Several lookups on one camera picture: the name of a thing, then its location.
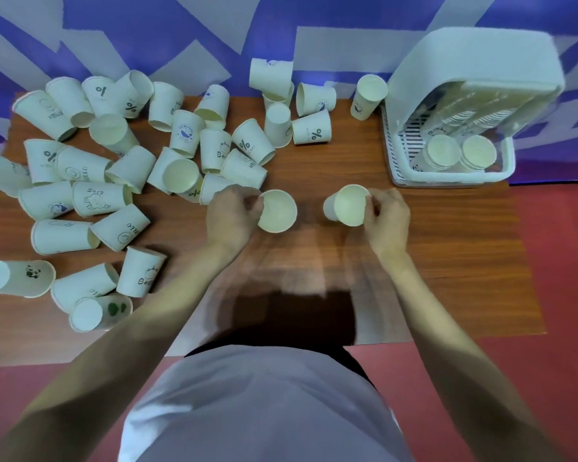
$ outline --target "person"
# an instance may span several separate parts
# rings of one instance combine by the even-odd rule
[[[426,370],[480,461],[561,461],[511,382],[430,292],[407,253],[410,211],[370,190],[364,228],[397,289]],[[210,283],[248,244],[259,192],[208,206],[207,242],[130,317],[71,362],[0,440],[0,462],[84,461],[153,373]],[[343,355],[208,344],[172,365],[129,413],[119,462],[413,460],[393,413]]]

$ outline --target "red floor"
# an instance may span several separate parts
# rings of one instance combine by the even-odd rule
[[[513,193],[548,333],[484,339],[481,345],[568,459],[578,461],[578,185],[524,186]],[[416,460],[473,460],[413,344],[352,347],[351,352],[396,412]],[[63,366],[0,368],[0,435]],[[115,460],[120,430],[113,428],[92,461]]]

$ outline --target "blue and white patterned wall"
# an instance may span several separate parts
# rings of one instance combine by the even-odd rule
[[[578,0],[0,0],[0,141],[15,92],[51,77],[139,69],[197,95],[248,87],[253,57],[294,60],[294,82],[388,78],[430,30],[484,26],[555,36],[568,89],[516,140],[514,180],[578,179]]]

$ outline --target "wooden tabletop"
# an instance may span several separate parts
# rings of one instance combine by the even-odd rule
[[[193,110],[197,98],[187,97]],[[260,98],[232,98],[227,130],[255,117],[264,123]],[[292,336],[316,336],[346,345],[408,341],[393,286],[367,247],[363,228],[329,222],[324,199],[347,184],[389,188],[381,117],[364,122],[349,115],[349,101],[331,112],[328,144],[279,149],[266,165],[263,190],[289,192],[298,220],[289,231],[258,230],[238,260],[216,279],[180,334],[171,355],[184,355],[231,328],[273,324]],[[145,118],[131,122],[140,144],[155,155],[170,134]],[[5,156],[25,163],[23,141],[46,136],[12,117]],[[68,144],[116,160],[82,129]],[[435,295],[474,337],[544,333],[524,247],[506,183],[461,190],[401,189],[412,209],[409,251]],[[133,242],[169,254],[154,286],[166,284],[205,241],[206,208],[147,185],[135,204],[152,224]],[[64,218],[81,220],[74,212]],[[96,221],[102,216],[86,220]],[[18,201],[0,192],[0,259],[46,259],[58,277],[101,262],[120,269],[124,252],[101,245],[90,251],[37,255],[30,244],[34,221]],[[0,295],[0,365],[72,360],[101,333],[78,334],[49,295],[23,299]]]

